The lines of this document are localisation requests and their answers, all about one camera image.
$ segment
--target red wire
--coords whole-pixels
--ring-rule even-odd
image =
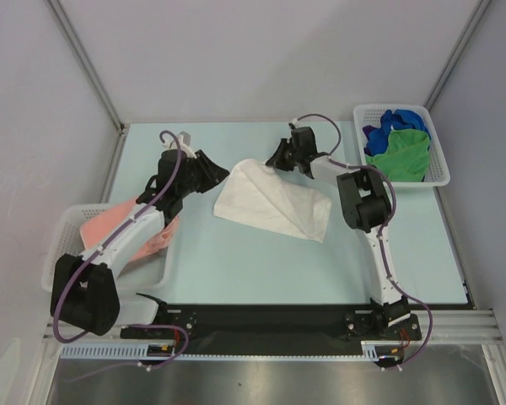
[[[411,344],[411,338],[408,336],[408,333],[406,333],[406,330],[402,328],[399,334],[406,339],[405,346],[401,346],[401,348],[408,348]]]

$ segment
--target green cloth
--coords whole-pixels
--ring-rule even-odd
[[[383,154],[365,156],[391,181],[422,181],[429,167],[429,135],[417,129],[390,132]]]

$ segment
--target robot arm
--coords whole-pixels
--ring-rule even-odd
[[[147,207],[169,182],[178,153],[181,154],[181,163],[175,179],[163,196]],[[58,259],[52,286],[51,315],[54,316],[58,300],[70,278],[81,266],[85,266],[63,301],[60,320],[99,336],[107,333],[118,316],[123,317],[125,312],[135,316],[133,323],[150,323],[153,320],[158,302],[144,295],[120,300],[116,279],[129,258],[180,212],[185,197],[193,192],[207,192],[229,175],[226,169],[215,165],[201,150],[192,154],[188,156],[177,149],[165,150],[159,159],[158,174],[148,181],[130,214],[110,232],[105,242],[78,256],[65,254]]]
[[[315,135],[310,127],[293,125],[291,138],[281,140],[276,153],[266,165],[284,171],[298,167],[309,178],[326,181],[337,187],[345,222],[357,231],[366,251],[375,329],[384,331],[407,320],[411,316],[407,298],[401,296],[387,278],[379,243],[379,228],[391,212],[390,200],[380,176],[364,168],[334,165],[329,161],[327,153],[317,151]],[[383,228],[382,238],[391,279],[397,284],[387,227]]]

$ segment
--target blue cloth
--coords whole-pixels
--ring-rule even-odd
[[[364,148],[366,153],[370,156],[375,156],[376,154],[383,154],[386,152],[388,149],[388,136],[392,129],[417,129],[419,131],[424,131],[429,135],[429,139],[431,139],[428,128],[423,123],[423,119],[416,112],[396,110],[392,113],[391,110],[387,110],[380,118],[380,128],[375,128],[373,131],[371,131],[369,127],[364,128],[364,130],[369,133],[368,143]]]

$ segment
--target pink cloth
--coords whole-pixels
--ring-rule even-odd
[[[103,239],[132,211],[135,206],[135,200],[137,200],[136,197],[109,208],[97,217],[93,217],[83,224],[83,226],[81,226],[81,238],[83,239],[84,248],[89,249],[102,242]],[[169,226],[162,229],[161,232],[158,232],[158,234],[154,235],[146,242],[139,251],[129,259],[129,262],[134,262],[167,247],[177,229],[178,216],[170,222]]]

